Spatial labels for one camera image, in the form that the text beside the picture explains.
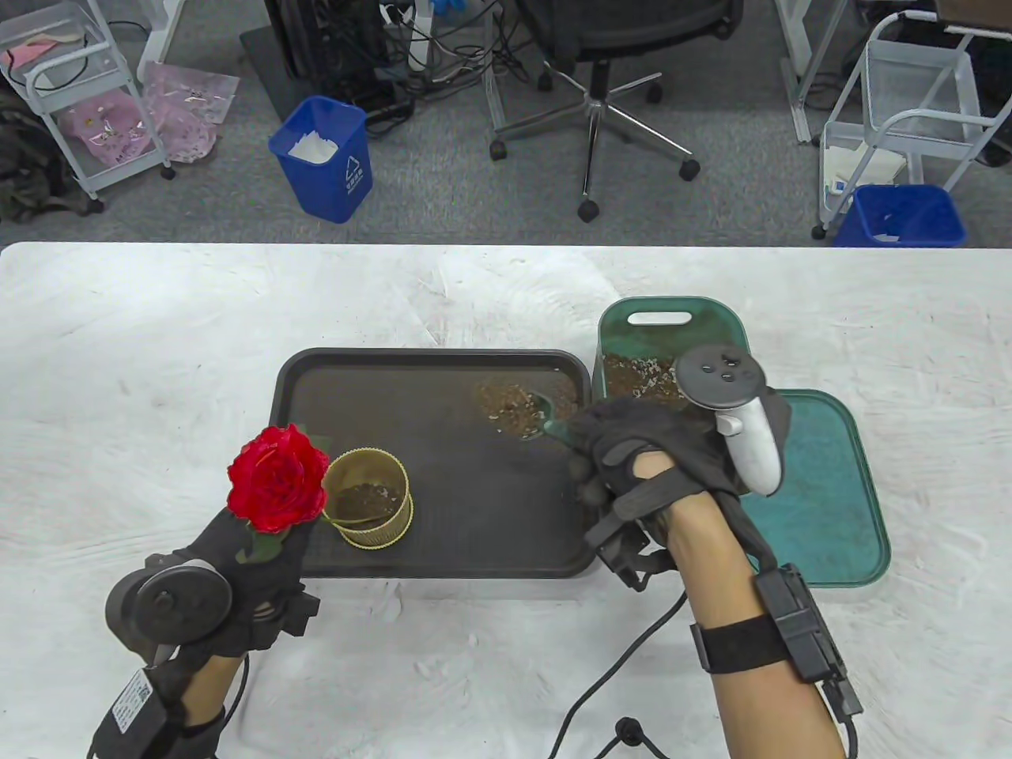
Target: vr controller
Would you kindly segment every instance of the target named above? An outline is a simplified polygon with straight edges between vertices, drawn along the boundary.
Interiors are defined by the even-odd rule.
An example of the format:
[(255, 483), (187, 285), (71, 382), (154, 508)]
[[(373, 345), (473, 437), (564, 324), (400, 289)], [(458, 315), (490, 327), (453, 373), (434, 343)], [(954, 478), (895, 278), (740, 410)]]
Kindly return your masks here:
[(714, 413), (716, 431), (742, 482), (771, 496), (783, 482), (783, 460), (766, 416), (766, 374), (749, 353), (733, 345), (702, 345), (675, 362), (675, 382), (689, 403)]

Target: floor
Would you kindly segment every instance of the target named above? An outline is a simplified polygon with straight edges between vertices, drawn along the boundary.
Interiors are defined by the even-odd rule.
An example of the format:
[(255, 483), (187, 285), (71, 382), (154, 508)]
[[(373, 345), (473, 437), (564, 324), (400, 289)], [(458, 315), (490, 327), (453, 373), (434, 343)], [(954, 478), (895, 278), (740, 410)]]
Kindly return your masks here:
[[(131, 0), (106, 12), (130, 17)], [(813, 25), (818, 30), (818, 14)], [(854, 24), (838, 48), (853, 41)], [(778, 72), (784, 46), (773, 4), (751, 0), (728, 43), (700, 39), (614, 67), (616, 83), (665, 74), (660, 105), (629, 101), (636, 113), (693, 149), (703, 166), (691, 183), (677, 163), (604, 135), (591, 225), (576, 216), (584, 125), (513, 143), (508, 160), (488, 158), (490, 119), (479, 88), (421, 106), (415, 118), (370, 147), (375, 185), (343, 227), (302, 213), (267, 140), (278, 126), (244, 59), (238, 35), (266, 22), (260, 0), (186, 5), (170, 63), (243, 78), (218, 147), (207, 161), (181, 167), (171, 184), (157, 172), (111, 188), (101, 217), (54, 214), (0, 227), (0, 245), (19, 240), (175, 242), (511, 243), (606, 245), (811, 245), (817, 153), (798, 146)], [(121, 27), (130, 46), (131, 29)], [(524, 51), (535, 70), (536, 54)], [(839, 52), (829, 61), (839, 60)], [(507, 114), (567, 102), (504, 80)], [(815, 126), (819, 112), (813, 111)], [(954, 196), (971, 244), (1012, 246), (1006, 213), (1012, 170), (975, 165)]]

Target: person's arm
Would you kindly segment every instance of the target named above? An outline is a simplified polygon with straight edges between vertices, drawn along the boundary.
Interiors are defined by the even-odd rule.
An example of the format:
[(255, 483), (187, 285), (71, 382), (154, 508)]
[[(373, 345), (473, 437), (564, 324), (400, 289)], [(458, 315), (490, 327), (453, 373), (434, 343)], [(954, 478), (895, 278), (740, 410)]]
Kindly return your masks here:
[[(642, 454), (636, 475), (670, 469), (666, 453)], [(755, 573), (708, 494), (689, 496), (668, 513), (668, 549), (678, 565), (696, 622), (722, 627), (765, 613)], [(815, 685), (788, 662), (713, 675), (716, 707), (731, 759), (842, 759), (843, 743)]]
[(213, 656), (190, 680), (181, 699), (187, 728), (214, 722), (222, 713), (232, 681), (242, 666), (242, 657)]

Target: gold woven container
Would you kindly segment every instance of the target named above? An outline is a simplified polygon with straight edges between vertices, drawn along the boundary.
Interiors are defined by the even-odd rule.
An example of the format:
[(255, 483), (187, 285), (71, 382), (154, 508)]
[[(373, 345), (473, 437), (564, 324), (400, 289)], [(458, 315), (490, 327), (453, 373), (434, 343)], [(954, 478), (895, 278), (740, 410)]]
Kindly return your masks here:
[[(330, 513), (334, 497), (356, 485), (384, 485), (404, 493), (394, 515), (386, 522), (368, 529), (341, 523)], [(408, 473), (394, 455), (380, 448), (355, 448), (334, 459), (323, 478), (327, 507), (323, 518), (337, 528), (348, 543), (364, 551), (387, 549), (404, 537), (415, 516), (415, 504), (408, 488)]]

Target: black glove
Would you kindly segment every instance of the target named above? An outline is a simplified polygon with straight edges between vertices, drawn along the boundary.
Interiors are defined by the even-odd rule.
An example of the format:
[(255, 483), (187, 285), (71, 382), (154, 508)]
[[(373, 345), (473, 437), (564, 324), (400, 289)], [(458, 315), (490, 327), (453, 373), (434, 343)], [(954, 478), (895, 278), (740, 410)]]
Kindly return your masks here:
[[(188, 645), (207, 656), (239, 657), (247, 651), (269, 649), (282, 630), (288, 631), (286, 625), (292, 623), (289, 616), (296, 616), (289, 612), (298, 611), (292, 606), (306, 589), (300, 579), (314, 524), (292, 527), (274, 559), (262, 564), (240, 563), (237, 556), (251, 549), (253, 533), (245, 520), (222, 509), (185, 549), (168, 557), (149, 558), (149, 567), (169, 566), (179, 559), (202, 560), (232, 587), (232, 607), (225, 621), (209, 636)], [(303, 631), (305, 624), (292, 634)]]
[(180, 646), (172, 660), (151, 670), (152, 680), (167, 702), (178, 700), (193, 673), (212, 656), (240, 657), (248, 651), (269, 649), (282, 631), (305, 634), (307, 622), (320, 607), (319, 599), (305, 593), (306, 586), (300, 582), (314, 524), (293, 526), (274, 559), (262, 564), (240, 563), (237, 555), (252, 547), (253, 533), (245, 520), (222, 509), (185, 549), (149, 557), (148, 568), (202, 560), (232, 587), (232, 606), (222, 623), (209, 635)]
[[(778, 408), (777, 402), (784, 403), (769, 393), (773, 409)], [(571, 474), (579, 483), (578, 497), (602, 519), (613, 512), (623, 522), (641, 521), (664, 545), (668, 507), (708, 492), (744, 551), (760, 568), (775, 568), (772, 549), (742, 509), (727, 443), (712, 423), (700, 423), (700, 418), (705, 417), (622, 398), (569, 420), (576, 449)], [(634, 462), (651, 450), (663, 450), (675, 467), (652, 480), (640, 480), (632, 474)]]

